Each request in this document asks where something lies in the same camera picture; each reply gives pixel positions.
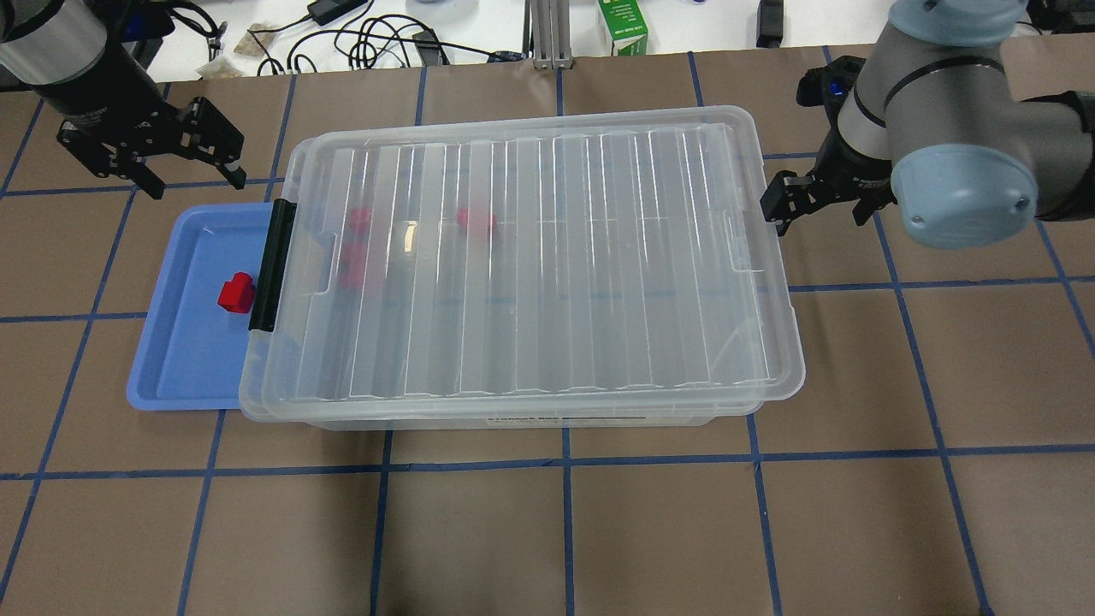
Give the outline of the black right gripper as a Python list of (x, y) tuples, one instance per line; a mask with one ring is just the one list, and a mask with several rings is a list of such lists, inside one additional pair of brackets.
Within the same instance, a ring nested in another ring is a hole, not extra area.
[(812, 168), (805, 175), (789, 170), (779, 172), (760, 205), (764, 221), (773, 223), (779, 239), (783, 239), (791, 222), (829, 205), (854, 204), (855, 225), (865, 226), (877, 210), (896, 201), (891, 163), (860, 153), (833, 128), (826, 135)]

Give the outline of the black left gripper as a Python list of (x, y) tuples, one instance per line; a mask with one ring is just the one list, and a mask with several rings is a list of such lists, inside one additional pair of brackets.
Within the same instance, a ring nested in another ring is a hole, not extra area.
[(102, 30), (36, 34), (34, 89), (65, 118), (59, 143), (97, 176), (132, 181), (149, 198), (165, 184), (145, 156), (184, 156), (211, 165), (234, 190), (246, 187), (244, 135), (209, 98), (183, 108), (159, 88), (120, 43)]

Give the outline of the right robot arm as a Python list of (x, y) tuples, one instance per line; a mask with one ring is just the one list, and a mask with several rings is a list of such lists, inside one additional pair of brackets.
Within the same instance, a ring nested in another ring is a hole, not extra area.
[(896, 205), (935, 249), (989, 246), (1033, 221), (1092, 218), (1092, 94), (1017, 101), (1002, 43), (1023, 1), (897, 1), (868, 58), (806, 71), (803, 108), (829, 121), (805, 175), (779, 172), (761, 199), (779, 235), (853, 204), (856, 225)]

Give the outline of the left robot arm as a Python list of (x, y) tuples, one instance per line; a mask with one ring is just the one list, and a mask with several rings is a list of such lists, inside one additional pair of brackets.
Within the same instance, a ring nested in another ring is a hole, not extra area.
[(124, 44), (82, 1), (4, 1), (3, 66), (62, 117), (57, 141), (97, 178), (152, 198), (165, 185), (148, 156), (211, 165), (241, 190), (244, 136), (208, 98), (169, 104)]

